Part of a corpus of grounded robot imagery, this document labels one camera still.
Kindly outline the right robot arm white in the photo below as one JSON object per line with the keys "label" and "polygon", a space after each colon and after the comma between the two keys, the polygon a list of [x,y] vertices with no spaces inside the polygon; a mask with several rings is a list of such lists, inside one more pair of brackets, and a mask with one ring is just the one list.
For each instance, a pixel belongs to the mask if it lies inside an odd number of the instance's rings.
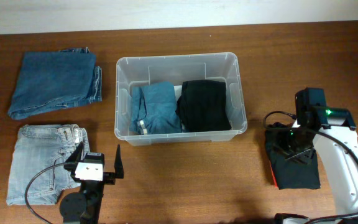
{"label": "right robot arm white", "polygon": [[329,180],[335,215],[308,218],[278,213],[275,223],[358,223],[358,135],[351,112],[326,104],[321,88],[305,88],[295,94],[295,122],[290,128],[273,128],[276,147],[285,159],[309,163],[316,153]]}

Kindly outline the black garment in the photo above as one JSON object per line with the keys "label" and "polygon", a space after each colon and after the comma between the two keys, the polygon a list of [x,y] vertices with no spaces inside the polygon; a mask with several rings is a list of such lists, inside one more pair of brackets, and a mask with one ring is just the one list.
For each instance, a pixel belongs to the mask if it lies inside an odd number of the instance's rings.
{"label": "black garment", "polygon": [[269,162],[272,163],[278,188],[282,189],[319,189],[318,160],[314,154],[311,164],[304,165],[292,161],[286,161],[286,155],[278,152],[278,133],[272,129],[285,129],[288,126],[279,122],[268,125],[265,131],[265,151]]}
{"label": "black garment", "polygon": [[228,131],[226,84],[192,80],[182,84],[176,114],[188,132]]}

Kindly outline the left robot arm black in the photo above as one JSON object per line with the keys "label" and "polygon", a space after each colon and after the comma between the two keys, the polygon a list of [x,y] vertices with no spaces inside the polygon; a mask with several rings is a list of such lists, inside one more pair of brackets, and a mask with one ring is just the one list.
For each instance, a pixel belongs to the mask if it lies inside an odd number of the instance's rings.
{"label": "left robot arm black", "polygon": [[104,171],[104,154],[85,152],[85,144],[80,142],[66,160],[64,169],[80,184],[78,192],[66,195],[60,203],[63,223],[97,223],[104,195],[105,185],[114,185],[117,179],[124,178],[121,148],[116,149],[114,172]]}

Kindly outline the small blue denim shorts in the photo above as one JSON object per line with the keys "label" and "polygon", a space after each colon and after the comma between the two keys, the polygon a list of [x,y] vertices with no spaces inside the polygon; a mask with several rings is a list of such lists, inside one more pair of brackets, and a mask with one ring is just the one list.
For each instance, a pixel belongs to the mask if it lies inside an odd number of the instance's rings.
{"label": "small blue denim shorts", "polygon": [[136,86],[132,90],[129,130],[141,135],[180,133],[182,126],[176,109],[171,83]]}

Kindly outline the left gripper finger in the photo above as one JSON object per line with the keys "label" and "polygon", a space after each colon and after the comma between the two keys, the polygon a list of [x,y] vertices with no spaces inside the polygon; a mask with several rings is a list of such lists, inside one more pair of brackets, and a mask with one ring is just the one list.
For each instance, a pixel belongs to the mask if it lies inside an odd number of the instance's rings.
{"label": "left gripper finger", "polygon": [[114,170],[115,170],[115,178],[123,179],[124,178],[124,166],[121,159],[121,147],[118,144],[116,149],[116,156],[114,161]]}
{"label": "left gripper finger", "polygon": [[75,170],[78,163],[82,160],[84,143],[80,142],[74,152],[65,161],[64,169]]}

